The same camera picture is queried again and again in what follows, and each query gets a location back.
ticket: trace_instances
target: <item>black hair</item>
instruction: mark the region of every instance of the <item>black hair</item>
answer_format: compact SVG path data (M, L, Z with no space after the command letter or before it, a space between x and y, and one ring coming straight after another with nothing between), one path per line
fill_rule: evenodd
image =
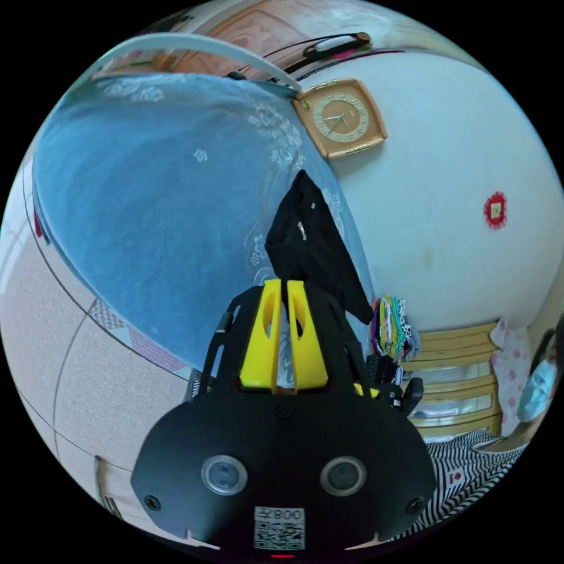
M556 324L556 369L558 376L564 374L564 313L560 314L560 319Z
M546 354L546 349L550 340L554 336L556 331L554 329L548 329L548 331L542 336L540 340L540 344L536 349L535 355L533 356L533 360L531 362L531 370L529 371L529 376L536 370L536 367L541 363L542 358Z

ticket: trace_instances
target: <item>yellow bracket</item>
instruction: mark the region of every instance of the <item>yellow bracket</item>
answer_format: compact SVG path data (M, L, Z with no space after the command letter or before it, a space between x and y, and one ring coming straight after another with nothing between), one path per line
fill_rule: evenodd
M360 384L355 383L354 387L356 388L358 395L364 395L362 393L362 386ZM370 388L370 395L372 396L372 399L374 399L379 393L380 393L379 390L375 390L374 388Z
M294 393L298 393L299 390L323 388L328 382L325 362L305 291L303 282L298 280L288 282L290 347L292 368L296 379ZM240 380L244 388L270 389L273 394L276 393L281 303L281 281L267 280L264 283L251 329L247 354L241 369ZM298 334L298 324L301 327L301 334ZM355 384L355 387L362 395L360 385ZM373 398L378 395L378 391L373 388L371 388L371 393Z
M281 303L281 281L267 280L241 369L240 380L244 388L270 388L273 394L276 393Z
M303 282L298 280L288 282L288 316L296 392L322 388L328 381L305 291ZM301 335L298 335L296 321L301 326Z

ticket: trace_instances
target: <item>face mask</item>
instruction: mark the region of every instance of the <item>face mask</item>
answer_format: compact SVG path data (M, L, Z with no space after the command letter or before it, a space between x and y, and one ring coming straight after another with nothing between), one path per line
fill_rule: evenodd
M536 367L521 394L517 408L517 418L521 422L527 423L544 412L555 380L556 366L543 360Z

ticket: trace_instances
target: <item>white hanger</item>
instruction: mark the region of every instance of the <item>white hanger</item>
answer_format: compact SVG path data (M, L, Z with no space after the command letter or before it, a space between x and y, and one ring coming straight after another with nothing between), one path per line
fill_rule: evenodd
M287 72L273 65L271 62L263 59L248 49L227 43L221 39L214 37L206 37L205 35L196 35L195 33L148 33L138 37L127 39L123 43L116 45L110 49L105 55L101 56L94 64L83 73L70 87L69 90L77 88L85 83L93 74L100 70L106 63L112 59L127 55L133 51L156 51L164 49L182 49L183 51L201 51L204 53L212 53L214 55L222 55L230 59L236 59L239 62L246 63L257 68L260 71L267 72L277 78L282 84L290 86L296 92L301 92L302 88L299 82L294 80Z

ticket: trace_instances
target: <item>person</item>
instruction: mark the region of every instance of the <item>person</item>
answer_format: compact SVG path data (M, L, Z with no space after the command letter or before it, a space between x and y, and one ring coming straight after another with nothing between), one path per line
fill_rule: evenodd
M459 515L490 491L512 468L539 429L564 373L564 314L546 332L519 400L519 424L507 437L473 431L428 445L437 488L423 513L405 532L353 548L399 540Z

